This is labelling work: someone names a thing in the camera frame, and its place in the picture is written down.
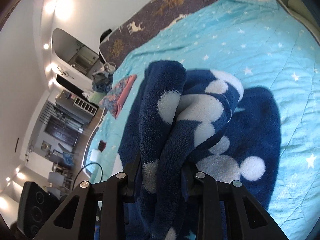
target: blue fleece blanket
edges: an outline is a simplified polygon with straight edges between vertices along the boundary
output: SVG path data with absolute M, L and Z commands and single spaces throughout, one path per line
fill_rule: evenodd
M 278 109 L 267 89 L 244 90 L 229 73 L 153 62 L 124 129 L 122 164 L 138 150 L 142 189 L 128 205 L 127 239 L 183 239 L 196 231 L 196 215 L 181 196 L 186 160 L 216 180 L 241 180 L 268 208 L 279 163 Z

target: black cable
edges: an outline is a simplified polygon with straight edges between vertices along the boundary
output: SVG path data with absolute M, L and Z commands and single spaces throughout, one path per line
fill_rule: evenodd
M 100 169 L 101 169 L 101 179 L 100 179 L 100 182 L 102 181 L 103 169 L 102 169 L 101 165 L 100 165 L 99 163 L 92 162 L 92 163 L 87 164 L 86 166 L 83 166 L 82 169 L 78 172 L 78 174 L 77 174 L 76 177 L 75 177 L 75 180 L 73 181 L 72 190 L 75 188 L 76 179 L 78 178 L 78 176 L 79 176 L 79 174 L 81 173 L 81 171 L 83 171 L 86 167 L 88 167 L 88 166 L 91 165 L 91 164 L 97 164 L 97 165 L 99 165 L 99 167 L 100 167 Z

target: metal screw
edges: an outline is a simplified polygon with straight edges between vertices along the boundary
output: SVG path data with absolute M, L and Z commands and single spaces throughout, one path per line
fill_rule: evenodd
M 123 172 L 119 172 L 117 175 L 116 175 L 116 177 L 118 178 L 118 179 L 123 179 L 123 178 L 125 178 L 125 173 L 123 173 Z
M 90 182 L 88 182 L 88 181 L 86 181 L 86 180 L 80 183 L 80 187 L 81 187 L 81 188 L 89 187 L 89 185 L 90 185 Z
M 205 174 L 204 174 L 203 172 L 197 172 L 197 173 L 196 173 L 196 177 L 197 177 L 198 179 L 203 179 L 203 178 L 205 177 Z
M 241 186 L 242 186 L 242 183 L 241 183 L 241 181 L 239 181 L 239 180 L 234 180 L 234 181 L 232 182 L 232 184 L 233 184 L 233 186 L 235 186 L 235 187 L 241 187 Z

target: mattress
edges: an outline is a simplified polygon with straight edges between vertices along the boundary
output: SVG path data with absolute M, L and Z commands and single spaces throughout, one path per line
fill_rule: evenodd
M 130 52 L 114 82 L 131 74 L 137 80 L 119 117 L 107 113 L 90 145 L 107 142 L 98 159 L 104 180 L 119 171 L 116 153 L 144 70 L 160 59 L 177 60 L 186 69 L 224 70 L 245 88 L 272 91 L 282 142 L 268 212 L 290 240 L 305 239 L 320 214 L 320 47 L 310 32 L 276 0 L 219 0 Z M 98 182 L 100 171 L 91 169 L 92 182 Z

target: pillow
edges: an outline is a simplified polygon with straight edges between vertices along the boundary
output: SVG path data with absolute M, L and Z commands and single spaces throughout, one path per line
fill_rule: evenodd
M 118 117 L 136 78 L 137 75 L 123 78 L 100 101 L 99 104 L 107 108 L 114 118 Z
M 105 96 L 106 93 L 94 92 L 91 96 L 89 96 L 88 100 L 90 103 L 98 105 Z

